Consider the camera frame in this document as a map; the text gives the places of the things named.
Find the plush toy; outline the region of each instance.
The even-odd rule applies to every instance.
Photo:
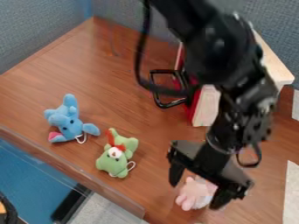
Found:
[[[195,179],[188,177],[184,186],[180,189],[176,203],[184,211],[206,207],[212,200],[217,187],[200,177]]]
[[[58,143],[77,139],[86,133],[99,136],[100,130],[91,123],[83,123],[79,119],[79,108],[77,99],[73,94],[66,94],[62,105],[56,109],[45,110],[45,119],[52,126],[59,128],[60,132],[51,132],[49,142]]]
[[[134,137],[126,138],[117,134],[115,129],[106,132],[108,144],[104,147],[104,153],[96,160],[98,170],[106,171],[111,177],[123,179],[134,168],[135,162],[129,162],[138,147],[138,140]]]

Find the gray wall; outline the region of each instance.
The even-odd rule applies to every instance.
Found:
[[[83,1],[1,0],[0,74],[81,23]]]
[[[298,0],[211,0],[223,11],[238,11],[254,24],[280,59],[298,76],[299,88],[299,1]],[[93,0],[94,15],[140,30],[143,6],[140,0]],[[175,41],[161,15],[155,11],[152,34]]]
[[[107,18],[134,30],[141,30],[143,23],[143,4],[140,0],[93,0],[94,15]],[[153,10],[151,34],[163,40],[177,42],[167,29],[159,12]]]

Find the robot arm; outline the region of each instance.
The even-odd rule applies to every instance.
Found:
[[[243,199],[254,182],[233,161],[232,155],[252,146],[258,161],[239,164],[256,167],[261,161],[259,142],[271,129],[278,91],[261,64],[262,50],[250,25],[238,15],[219,12],[202,0],[143,0],[143,32],[136,50],[136,78],[141,86],[162,95],[190,95],[201,85],[214,85],[221,93],[219,113],[204,144],[173,141],[168,153],[170,183],[175,186],[188,169],[218,186],[211,209],[232,199]],[[165,17],[170,30],[184,44],[184,77],[181,90],[157,86],[140,76],[140,64],[150,30],[150,4]]]

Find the black cable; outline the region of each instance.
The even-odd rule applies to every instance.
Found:
[[[135,75],[136,79],[142,87],[148,89],[151,92],[155,92],[161,95],[171,95],[171,96],[187,96],[190,93],[190,89],[171,89],[167,87],[163,87],[161,85],[157,85],[145,80],[141,76],[141,64],[143,61],[143,53],[144,48],[146,46],[147,39],[150,33],[150,25],[151,25],[151,8],[150,8],[150,1],[143,0],[143,28],[140,34],[140,38],[138,40],[138,44],[136,47],[136,54],[135,54]]]

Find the wooden surface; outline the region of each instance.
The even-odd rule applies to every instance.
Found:
[[[248,171],[256,186],[243,201],[234,201],[219,212],[183,212],[174,205],[177,188],[168,183],[165,157],[169,142],[201,141],[205,128],[188,125],[182,108],[157,108],[151,94],[136,84],[132,67],[137,35],[128,28],[91,19],[0,76],[0,123],[49,149],[27,150],[83,185],[109,197],[90,176],[82,178],[92,175],[140,204],[150,223],[282,223],[287,160],[299,163],[298,122],[286,115],[275,117],[272,141],[262,145],[261,166]],[[145,72],[173,67],[175,47],[154,39],[149,44]],[[107,142],[104,135],[89,136],[84,144],[47,142],[54,128],[49,127],[43,111],[59,106],[65,93],[78,98],[83,122],[97,124],[102,132],[114,127],[124,136],[139,138],[140,147],[133,157],[137,167],[126,179],[96,170],[95,159]],[[72,171],[69,163],[61,167],[66,160],[84,172]],[[110,194],[109,199],[113,197],[117,196]]]

